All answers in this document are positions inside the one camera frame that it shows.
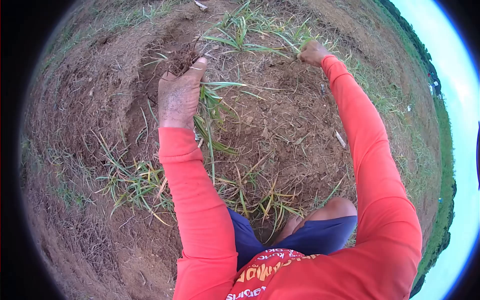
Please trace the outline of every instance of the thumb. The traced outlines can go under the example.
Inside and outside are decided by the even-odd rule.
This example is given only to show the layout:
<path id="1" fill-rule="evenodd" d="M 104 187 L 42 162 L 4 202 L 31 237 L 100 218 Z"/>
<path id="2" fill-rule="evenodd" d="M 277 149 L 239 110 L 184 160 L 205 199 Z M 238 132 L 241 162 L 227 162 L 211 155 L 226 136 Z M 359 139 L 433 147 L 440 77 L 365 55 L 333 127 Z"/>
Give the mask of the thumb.
<path id="1" fill-rule="evenodd" d="M 303 54 L 303 52 L 300 52 L 299 54 L 297 54 L 297 59 L 299 59 L 300 61 L 305 61 L 302 54 Z"/>
<path id="2" fill-rule="evenodd" d="M 195 82 L 200 83 L 202 76 L 207 69 L 207 59 L 205 57 L 200 57 L 197 61 L 190 67 L 190 69 L 185 73 L 184 76 L 191 77 Z"/>

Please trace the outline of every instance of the white object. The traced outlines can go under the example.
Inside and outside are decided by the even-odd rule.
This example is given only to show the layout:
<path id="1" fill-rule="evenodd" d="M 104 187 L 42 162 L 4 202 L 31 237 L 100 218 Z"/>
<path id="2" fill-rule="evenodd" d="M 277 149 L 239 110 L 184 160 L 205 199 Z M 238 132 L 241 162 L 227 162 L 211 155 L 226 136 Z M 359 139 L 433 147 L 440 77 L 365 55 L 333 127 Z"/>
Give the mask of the white object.
<path id="1" fill-rule="evenodd" d="M 336 130 L 335 130 L 335 136 L 338 139 L 338 141 L 340 142 L 340 144 L 342 145 L 342 147 L 345 149 L 347 147 L 347 143 L 345 143 L 345 141 L 342 139 L 342 137 L 340 136 L 340 134 Z"/>
<path id="2" fill-rule="evenodd" d="M 201 4 L 200 2 L 198 2 L 198 1 L 194 1 L 194 2 L 195 2 L 196 5 L 198 5 L 198 7 L 200 7 L 200 10 L 201 10 L 201 11 L 204 12 L 204 11 L 206 11 L 206 10 L 208 9 L 208 7 L 207 7 L 206 5 L 203 5 L 203 4 Z"/>

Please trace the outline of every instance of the sleeve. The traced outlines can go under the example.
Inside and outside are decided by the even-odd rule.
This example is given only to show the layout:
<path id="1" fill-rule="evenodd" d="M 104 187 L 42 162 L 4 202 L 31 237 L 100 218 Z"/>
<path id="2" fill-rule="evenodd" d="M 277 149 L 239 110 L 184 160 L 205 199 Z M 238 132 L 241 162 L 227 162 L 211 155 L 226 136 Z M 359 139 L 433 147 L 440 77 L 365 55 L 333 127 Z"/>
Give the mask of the sleeve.
<path id="1" fill-rule="evenodd" d="M 415 207 L 391 156 L 382 119 L 368 96 L 335 56 L 326 56 L 322 68 L 347 133 L 357 184 L 357 243 L 351 252 L 344 252 L 351 259 L 344 259 L 351 261 L 352 272 L 359 274 L 372 295 L 399 299 L 409 294 L 421 259 Z"/>
<path id="2" fill-rule="evenodd" d="M 237 271 L 233 224 L 203 166 L 194 133 L 159 128 L 160 163 L 177 213 L 182 258 L 174 299 L 224 299 Z"/>

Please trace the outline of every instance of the hand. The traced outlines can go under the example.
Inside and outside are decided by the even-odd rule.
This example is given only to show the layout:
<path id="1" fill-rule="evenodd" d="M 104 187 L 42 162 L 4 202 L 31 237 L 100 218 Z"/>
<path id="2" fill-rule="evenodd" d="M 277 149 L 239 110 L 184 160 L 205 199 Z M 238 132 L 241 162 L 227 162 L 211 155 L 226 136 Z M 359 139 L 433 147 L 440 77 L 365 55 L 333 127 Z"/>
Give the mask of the hand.
<path id="1" fill-rule="evenodd" d="M 158 82 L 158 121 L 160 127 L 193 130 L 197 112 L 200 81 L 207 68 L 207 59 L 199 58 L 184 75 L 166 72 Z"/>
<path id="2" fill-rule="evenodd" d="M 311 40 L 303 46 L 301 53 L 297 54 L 297 58 L 312 66 L 321 67 L 322 60 L 329 54 L 331 53 L 328 52 L 325 46 L 315 40 Z"/>

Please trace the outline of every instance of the blue shorts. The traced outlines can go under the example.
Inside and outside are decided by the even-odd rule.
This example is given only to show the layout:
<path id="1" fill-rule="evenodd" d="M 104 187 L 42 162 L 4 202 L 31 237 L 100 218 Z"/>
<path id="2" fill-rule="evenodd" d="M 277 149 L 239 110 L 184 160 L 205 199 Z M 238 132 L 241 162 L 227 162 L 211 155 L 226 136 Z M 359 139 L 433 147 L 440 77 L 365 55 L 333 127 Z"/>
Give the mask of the blue shorts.
<path id="1" fill-rule="evenodd" d="M 257 240 L 248 220 L 228 209 L 235 229 L 238 252 L 237 270 L 262 251 L 273 248 L 291 249 L 305 255 L 330 254 L 342 249 L 357 224 L 357 216 L 345 216 L 322 221 L 306 221 L 294 234 L 270 247 Z"/>

